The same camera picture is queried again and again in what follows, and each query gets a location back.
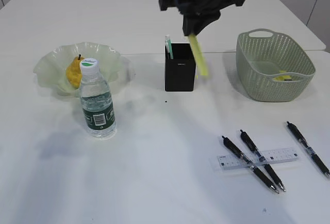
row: ruler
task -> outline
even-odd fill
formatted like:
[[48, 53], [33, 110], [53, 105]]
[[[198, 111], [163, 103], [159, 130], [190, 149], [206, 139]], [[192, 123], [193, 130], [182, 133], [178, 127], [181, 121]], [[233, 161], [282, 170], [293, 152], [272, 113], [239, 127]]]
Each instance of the ruler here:
[[[299, 159], [299, 155], [297, 154], [294, 148], [282, 148], [275, 150], [267, 150], [260, 152], [266, 160], [262, 163], [259, 161], [258, 157], [254, 153], [245, 153], [245, 155], [255, 164], [256, 166], [261, 166], [264, 164], [276, 164], [276, 163], [284, 163], [290, 161], [296, 161]], [[217, 156], [220, 167], [224, 170], [232, 170], [243, 167], [248, 167], [247, 164], [242, 162], [238, 157], [234, 154], [228, 155], [219, 155]]]

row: water bottle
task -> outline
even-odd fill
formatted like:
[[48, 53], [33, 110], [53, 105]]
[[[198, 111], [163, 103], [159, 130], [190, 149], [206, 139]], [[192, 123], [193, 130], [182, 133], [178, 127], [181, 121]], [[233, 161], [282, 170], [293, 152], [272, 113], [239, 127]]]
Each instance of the water bottle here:
[[80, 70], [79, 95], [87, 131], [97, 138], [110, 138], [117, 129], [109, 84], [100, 73], [98, 60], [94, 58], [82, 60]]

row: white bottle cap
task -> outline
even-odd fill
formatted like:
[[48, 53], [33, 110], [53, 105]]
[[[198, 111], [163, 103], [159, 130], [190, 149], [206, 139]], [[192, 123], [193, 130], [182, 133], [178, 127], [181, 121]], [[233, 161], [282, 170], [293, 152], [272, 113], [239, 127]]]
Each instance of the white bottle cap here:
[[100, 71], [98, 60], [94, 58], [86, 58], [80, 62], [80, 70], [82, 75], [93, 75]]

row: green label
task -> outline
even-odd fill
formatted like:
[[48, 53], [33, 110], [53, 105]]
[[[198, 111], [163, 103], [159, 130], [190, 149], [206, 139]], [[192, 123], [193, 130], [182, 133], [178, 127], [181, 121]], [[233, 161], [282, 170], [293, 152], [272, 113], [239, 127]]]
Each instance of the green label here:
[[93, 130], [104, 130], [114, 123], [113, 103], [103, 111], [90, 112], [83, 109], [87, 126]]
[[89, 66], [92, 66], [93, 64], [90, 64], [90, 63], [86, 63], [86, 62], [82, 62], [81, 63], [82, 65], [86, 66], [86, 67], [89, 67]]

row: pear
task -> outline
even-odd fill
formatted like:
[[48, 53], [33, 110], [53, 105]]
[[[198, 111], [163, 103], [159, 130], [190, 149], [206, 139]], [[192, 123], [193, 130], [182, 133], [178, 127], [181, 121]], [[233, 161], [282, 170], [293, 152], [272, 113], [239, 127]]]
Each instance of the pear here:
[[82, 61], [84, 58], [79, 55], [74, 57], [73, 62], [67, 67], [67, 70], [65, 72], [68, 81], [74, 88], [79, 88], [80, 81], [81, 81], [81, 71], [80, 71], [80, 61]]

